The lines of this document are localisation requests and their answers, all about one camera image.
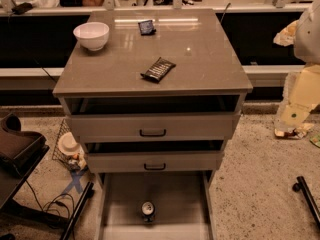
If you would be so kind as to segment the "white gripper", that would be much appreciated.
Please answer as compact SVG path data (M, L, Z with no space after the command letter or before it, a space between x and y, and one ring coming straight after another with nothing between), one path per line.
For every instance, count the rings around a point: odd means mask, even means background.
M275 118L276 133L292 133L320 104L320 65L307 63L285 79L283 100Z

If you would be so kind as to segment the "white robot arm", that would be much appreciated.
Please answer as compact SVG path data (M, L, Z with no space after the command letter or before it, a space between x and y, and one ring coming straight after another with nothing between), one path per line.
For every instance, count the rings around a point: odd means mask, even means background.
M314 0L297 21L274 38L276 44L292 43L296 58L305 62L297 74L288 74L283 100L275 119L275 135L295 135L310 112L320 104L320 0Z

